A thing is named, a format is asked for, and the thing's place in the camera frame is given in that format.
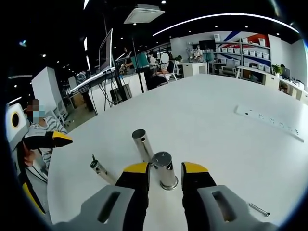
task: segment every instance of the monitor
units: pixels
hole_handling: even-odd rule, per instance
[[[215,50],[216,49],[216,43],[215,40],[203,40],[199,41],[200,49],[202,50]]]
[[[113,29],[109,31],[105,39],[100,46],[99,52],[99,69],[100,72],[112,67],[112,32]]]

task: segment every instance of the potted plant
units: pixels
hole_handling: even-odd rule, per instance
[[[271,67],[273,68],[273,71],[277,77],[282,74],[282,68],[278,64],[274,64]]]

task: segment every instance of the computer monitor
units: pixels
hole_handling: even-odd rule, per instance
[[[112,55],[111,55],[112,32],[113,32],[113,29],[109,31],[109,33],[107,34],[107,36],[105,37],[105,39],[103,40],[100,46],[100,52],[99,52],[100,72],[112,67]]]
[[[289,79],[290,78],[290,69],[283,67],[281,76],[283,78]]]
[[[202,50],[206,50],[206,49],[215,50],[216,49],[215,40],[199,41],[199,45],[200,45],[200,49],[202,49]]]

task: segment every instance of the metal screw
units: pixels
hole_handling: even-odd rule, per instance
[[[265,217],[268,217],[270,215],[269,212],[263,210],[262,208],[259,208],[258,206],[254,205],[253,203],[248,203],[250,207],[252,207],[254,210],[258,211],[259,213],[262,213]]]

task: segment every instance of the power strip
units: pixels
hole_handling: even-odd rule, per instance
[[[300,137],[300,133],[297,129],[294,129],[288,125],[286,125],[283,122],[277,121],[272,117],[268,117],[264,114],[261,114],[259,112],[256,112],[252,109],[248,109],[242,106],[237,106],[237,108],[235,109],[235,113],[238,115],[242,115],[245,117],[249,117],[251,119],[256,119],[258,121],[262,121],[266,124],[270,124],[273,127],[279,128],[280,130],[290,134],[291,136],[297,138],[298,140],[300,140],[301,142],[304,142],[304,139]]]

